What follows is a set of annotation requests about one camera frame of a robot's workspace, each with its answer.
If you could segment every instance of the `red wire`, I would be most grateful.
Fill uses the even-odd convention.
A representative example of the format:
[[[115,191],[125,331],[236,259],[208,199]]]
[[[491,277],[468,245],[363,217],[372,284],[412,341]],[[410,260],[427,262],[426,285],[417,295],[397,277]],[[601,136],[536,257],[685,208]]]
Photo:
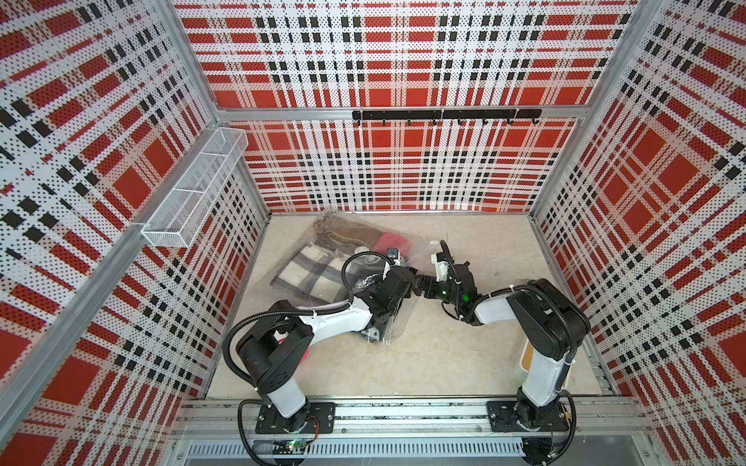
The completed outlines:
[[[313,419],[313,423],[316,425],[316,436],[313,437],[313,440],[308,442],[306,446],[310,446],[313,442],[315,442],[319,438],[319,419],[316,418],[316,416],[311,416],[311,419]]]

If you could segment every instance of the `aluminum rail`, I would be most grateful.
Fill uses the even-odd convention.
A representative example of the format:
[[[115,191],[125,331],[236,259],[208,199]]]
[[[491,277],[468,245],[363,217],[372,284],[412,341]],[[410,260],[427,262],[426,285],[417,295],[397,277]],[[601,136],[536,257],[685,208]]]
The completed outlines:
[[[592,135],[591,131],[595,129],[594,123],[603,116],[604,104],[614,96],[617,83],[621,81],[627,71],[627,64],[634,56],[643,36],[658,17],[657,13],[662,5],[664,5],[664,2],[660,0],[639,0],[639,5],[632,15],[630,25],[622,34],[619,44],[606,65],[606,72],[601,76],[601,80],[596,84],[593,94],[591,94],[589,102],[591,111],[581,125],[576,125],[565,143],[565,147],[559,153],[554,167],[549,172],[544,186],[536,197],[536,202],[531,209],[531,216],[540,217],[554,198],[554,190],[560,184],[560,180],[571,162],[580,156],[583,144]]]
[[[488,401],[514,401],[514,397],[311,397],[311,401],[336,403],[334,431],[325,438],[426,438],[470,437],[491,432]],[[646,435],[650,421],[632,397],[574,397],[576,435]],[[238,400],[194,400],[183,404],[172,439],[232,440],[238,438]],[[259,408],[244,408],[249,438],[286,438],[287,435],[253,433]],[[494,432],[491,436],[523,437],[532,432]]]

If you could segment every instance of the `perforated metal panel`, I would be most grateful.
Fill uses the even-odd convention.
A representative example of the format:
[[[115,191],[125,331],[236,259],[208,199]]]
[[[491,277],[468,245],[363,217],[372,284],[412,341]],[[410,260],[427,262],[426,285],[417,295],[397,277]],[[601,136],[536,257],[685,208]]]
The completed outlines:
[[[637,3],[172,1],[226,108],[584,104]]]
[[[746,461],[746,2],[666,1],[539,220],[675,464]]]
[[[574,121],[245,122],[270,210],[526,212]]]
[[[194,246],[143,248],[0,464],[159,464],[181,401],[206,389],[262,227],[234,172]]]
[[[483,458],[523,456],[520,437],[492,438],[320,438],[306,448],[309,459]],[[193,441],[188,459],[248,458],[240,441]]]
[[[143,1],[0,4],[0,380],[204,126]]]

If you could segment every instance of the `plastic bag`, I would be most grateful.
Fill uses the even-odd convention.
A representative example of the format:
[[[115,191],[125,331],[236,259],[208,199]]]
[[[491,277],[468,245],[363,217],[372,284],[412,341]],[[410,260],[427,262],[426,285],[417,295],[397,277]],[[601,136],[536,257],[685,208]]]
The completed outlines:
[[[342,267],[352,254],[361,251],[385,255],[389,248],[395,248],[402,266],[427,266],[432,248],[427,241],[377,227],[361,217],[331,210],[319,215],[263,280],[269,284],[273,298],[306,307],[346,301],[350,295],[342,281]],[[354,259],[345,273],[353,293],[382,281],[385,264],[384,259],[372,255]],[[412,293],[387,321],[377,322],[360,334],[371,342],[390,344],[404,331],[416,298]]]

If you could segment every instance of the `white wire basket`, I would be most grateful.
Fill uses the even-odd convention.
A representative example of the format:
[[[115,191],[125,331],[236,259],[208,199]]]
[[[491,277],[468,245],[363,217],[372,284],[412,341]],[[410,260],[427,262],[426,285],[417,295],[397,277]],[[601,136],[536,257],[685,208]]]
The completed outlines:
[[[153,246],[192,245],[247,146],[245,131],[229,127],[215,130],[142,229]]]

